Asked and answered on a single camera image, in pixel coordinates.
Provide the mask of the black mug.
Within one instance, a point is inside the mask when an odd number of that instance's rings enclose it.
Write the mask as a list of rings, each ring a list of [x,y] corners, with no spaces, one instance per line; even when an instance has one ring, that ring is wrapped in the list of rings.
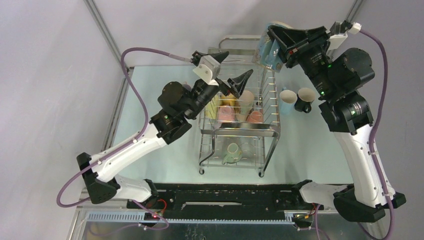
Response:
[[[294,104],[294,109],[298,112],[310,113],[312,110],[312,103],[316,99],[315,92],[308,87],[300,88],[297,92],[297,100]]]

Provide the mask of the blue butterfly mug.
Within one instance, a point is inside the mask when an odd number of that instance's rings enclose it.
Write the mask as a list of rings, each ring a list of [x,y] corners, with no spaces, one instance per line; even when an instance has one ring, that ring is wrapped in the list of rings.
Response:
[[[279,26],[287,29],[293,28],[292,26],[284,22],[269,22],[259,39],[259,43],[256,46],[255,52],[252,57],[252,62],[264,69],[279,73],[284,64],[278,57],[280,47],[268,35],[269,26]]]

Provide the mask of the light blue faceted mug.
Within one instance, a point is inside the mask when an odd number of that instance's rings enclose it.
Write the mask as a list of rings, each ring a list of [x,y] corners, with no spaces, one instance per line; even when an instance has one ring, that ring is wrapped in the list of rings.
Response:
[[[281,115],[290,114],[297,101],[297,94],[289,89],[284,89],[279,93],[279,113]]]

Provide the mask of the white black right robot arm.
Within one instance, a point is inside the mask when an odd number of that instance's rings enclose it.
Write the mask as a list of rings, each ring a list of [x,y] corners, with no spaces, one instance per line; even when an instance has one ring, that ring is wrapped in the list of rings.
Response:
[[[348,34],[365,34],[362,25],[335,22],[330,29],[293,29],[278,25],[267,28],[279,46],[278,57],[287,68],[300,65],[319,94],[319,109],[328,129],[340,144],[347,160],[352,184],[320,184],[304,180],[292,187],[291,204],[304,209],[310,203],[331,207],[349,222],[374,223],[385,211],[405,204],[404,194],[391,186],[375,143],[379,117],[359,88],[375,77],[370,55],[349,48],[336,60],[329,50],[337,49]]]

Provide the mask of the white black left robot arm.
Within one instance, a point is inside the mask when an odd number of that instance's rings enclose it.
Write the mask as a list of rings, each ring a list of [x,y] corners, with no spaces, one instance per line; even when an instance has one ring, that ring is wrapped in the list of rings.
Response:
[[[134,180],[119,172],[146,154],[170,145],[182,137],[205,106],[218,93],[239,98],[253,70],[241,75],[219,79],[222,62],[229,52],[206,54],[195,51],[189,60],[199,77],[188,89],[178,81],[167,83],[157,101],[161,110],[136,132],[119,144],[103,152],[77,156],[80,167],[87,168],[82,177],[92,204],[102,204],[111,199],[127,199],[153,208],[158,202],[157,189],[149,179]]]

